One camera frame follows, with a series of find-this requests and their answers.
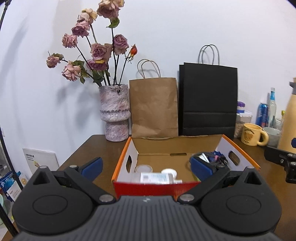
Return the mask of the cream yellow thermos jug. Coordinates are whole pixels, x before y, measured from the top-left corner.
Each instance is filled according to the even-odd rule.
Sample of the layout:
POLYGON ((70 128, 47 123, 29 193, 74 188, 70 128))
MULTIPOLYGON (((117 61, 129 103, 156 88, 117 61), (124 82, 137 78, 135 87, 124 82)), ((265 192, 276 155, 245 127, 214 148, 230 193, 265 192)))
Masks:
POLYGON ((278 148, 295 154, 295 77, 293 82, 290 82, 290 86, 292 87, 292 95, 285 110, 278 148))

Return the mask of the grey ceramic bowl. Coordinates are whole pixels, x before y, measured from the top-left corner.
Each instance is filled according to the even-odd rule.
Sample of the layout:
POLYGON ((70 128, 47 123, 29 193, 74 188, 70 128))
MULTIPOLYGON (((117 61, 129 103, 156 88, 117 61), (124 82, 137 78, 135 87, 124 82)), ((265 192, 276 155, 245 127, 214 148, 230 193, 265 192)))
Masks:
POLYGON ((267 145, 277 148, 281 131, 271 127, 264 127, 263 130, 268 134, 269 137, 267 145))

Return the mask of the red orange cardboard box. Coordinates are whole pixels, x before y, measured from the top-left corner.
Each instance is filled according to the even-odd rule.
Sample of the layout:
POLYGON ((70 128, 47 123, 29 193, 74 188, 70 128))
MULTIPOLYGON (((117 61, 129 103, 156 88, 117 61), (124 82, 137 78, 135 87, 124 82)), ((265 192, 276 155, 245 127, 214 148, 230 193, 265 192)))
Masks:
POLYGON ((119 157, 112 183, 116 197, 122 196, 172 196, 177 198, 200 183, 191 172, 189 159, 202 152, 221 152, 230 170, 242 171, 247 166, 260 166, 237 144, 225 135, 174 137, 163 139, 129 137, 119 157), (165 168, 177 171, 180 184, 141 184, 132 178, 139 165, 149 165, 153 172, 165 168))

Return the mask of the yellow bear mug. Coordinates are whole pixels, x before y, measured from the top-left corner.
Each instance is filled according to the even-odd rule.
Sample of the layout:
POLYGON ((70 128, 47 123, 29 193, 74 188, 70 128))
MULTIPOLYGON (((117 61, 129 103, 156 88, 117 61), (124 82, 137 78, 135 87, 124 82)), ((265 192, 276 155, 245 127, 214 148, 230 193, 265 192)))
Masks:
POLYGON ((268 133, 265 132, 262 127, 252 124, 245 123, 243 125, 241 142, 248 146, 265 146, 269 141, 268 133))

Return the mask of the blue drink can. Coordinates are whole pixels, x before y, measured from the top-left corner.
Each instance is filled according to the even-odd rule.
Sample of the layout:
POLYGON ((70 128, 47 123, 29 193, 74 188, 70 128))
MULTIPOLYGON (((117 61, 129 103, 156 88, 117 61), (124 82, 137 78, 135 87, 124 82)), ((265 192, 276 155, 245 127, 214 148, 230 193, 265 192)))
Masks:
POLYGON ((260 127, 268 126, 268 104, 260 103, 257 109, 255 124, 260 127))

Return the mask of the clear bottle blue cap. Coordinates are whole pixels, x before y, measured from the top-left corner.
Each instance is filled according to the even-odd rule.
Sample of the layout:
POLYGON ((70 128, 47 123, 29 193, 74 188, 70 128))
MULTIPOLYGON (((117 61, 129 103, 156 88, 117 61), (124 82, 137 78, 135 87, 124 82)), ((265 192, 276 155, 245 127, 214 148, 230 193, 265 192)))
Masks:
POLYGON ((268 126, 273 127, 276 119, 275 88, 271 88, 268 103, 268 126))

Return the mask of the white tape roll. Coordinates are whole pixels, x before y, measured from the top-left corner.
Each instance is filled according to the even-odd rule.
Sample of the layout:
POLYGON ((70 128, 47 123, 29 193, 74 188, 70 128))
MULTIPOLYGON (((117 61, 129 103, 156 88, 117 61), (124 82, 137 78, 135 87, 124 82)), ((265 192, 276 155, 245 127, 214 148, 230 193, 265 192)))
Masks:
POLYGON ((136 173, 152 173, 153 169, 150 165, 138 165, 135 168, 136 173))

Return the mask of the white storage container purple lid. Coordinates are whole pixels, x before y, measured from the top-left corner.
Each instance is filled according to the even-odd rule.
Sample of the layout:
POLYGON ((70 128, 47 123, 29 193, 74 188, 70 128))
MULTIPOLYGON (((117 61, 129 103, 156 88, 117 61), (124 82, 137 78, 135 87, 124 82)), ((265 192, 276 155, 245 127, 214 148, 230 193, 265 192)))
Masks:
POLYGON ((238 101, 234 138, 241 137, 244 124, 250 123, 251 119, 252 119, 252 113, 250 111, 245 110, 245 103, 242 101, 238 101))

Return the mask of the pink marbled ceramic vase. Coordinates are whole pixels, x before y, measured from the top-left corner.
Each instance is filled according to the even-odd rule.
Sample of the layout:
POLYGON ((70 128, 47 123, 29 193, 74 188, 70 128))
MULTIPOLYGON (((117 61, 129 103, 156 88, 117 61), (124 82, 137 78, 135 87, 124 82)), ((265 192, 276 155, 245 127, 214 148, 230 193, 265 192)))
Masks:
POLYGON ((130 100, 128 85, 99 87, 100 117, 105 124, 105 138, 122 142, 129 136, 130 100))

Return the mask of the black paper bag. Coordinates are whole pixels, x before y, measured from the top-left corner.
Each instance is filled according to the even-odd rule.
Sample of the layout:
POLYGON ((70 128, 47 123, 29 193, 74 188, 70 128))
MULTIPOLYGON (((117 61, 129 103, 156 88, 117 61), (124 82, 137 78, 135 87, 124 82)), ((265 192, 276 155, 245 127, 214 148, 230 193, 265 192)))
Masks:
POLYGON ((237 68, 220 63, 205 64, 210 48, 213 61, 220 61, 218 48, 204 45, 197 63, 179 66, 178 133, 181 136, 223 134, 234 137, 237 98, 237 68))

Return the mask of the brown paper bag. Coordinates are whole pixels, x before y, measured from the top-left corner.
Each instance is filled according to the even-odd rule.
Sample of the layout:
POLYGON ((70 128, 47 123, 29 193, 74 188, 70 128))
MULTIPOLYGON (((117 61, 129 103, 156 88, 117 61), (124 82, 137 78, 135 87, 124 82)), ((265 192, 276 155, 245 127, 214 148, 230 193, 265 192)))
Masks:
POLYGON ((132 137, 171 138, 178 136, 178 89, 173 77, 161 77, 155 61, 142 59, 137 63, 141 79, 129 81, 132 113, 132 137), (158 74, 146 78, 144 63, 152 63, 158 74))

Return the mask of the dried pink rose bouquet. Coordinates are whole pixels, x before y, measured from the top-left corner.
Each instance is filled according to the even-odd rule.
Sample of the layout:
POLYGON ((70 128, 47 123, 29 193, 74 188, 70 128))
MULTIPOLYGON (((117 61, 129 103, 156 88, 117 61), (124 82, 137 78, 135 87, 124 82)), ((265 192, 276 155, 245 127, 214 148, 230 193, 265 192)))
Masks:
POLYGON ((46 59, 48 68, 53 69, 65 62, 62 76, 69 81, 80 80, 85 83, 87 78, 93 80, 99 87, 120 86, 127 63, 131 63, 137 54, 136 45, 130 46, 127 38, 122 34, 114 34, 114 29, 120 23, 119 11, 125 1, 100 1, 98 9, 83 9, 71 29, 71 34, 64 34, 62 46, 75 48, 82 60, 66 60, 63 54, 50 53, 46 59), (111 43, 100 44, 95 36, 93 24, 101 16, 109 20, 108 29, 111 30, 111 43), (121 75, 117 76, 119 59, 125 58, 121 75))

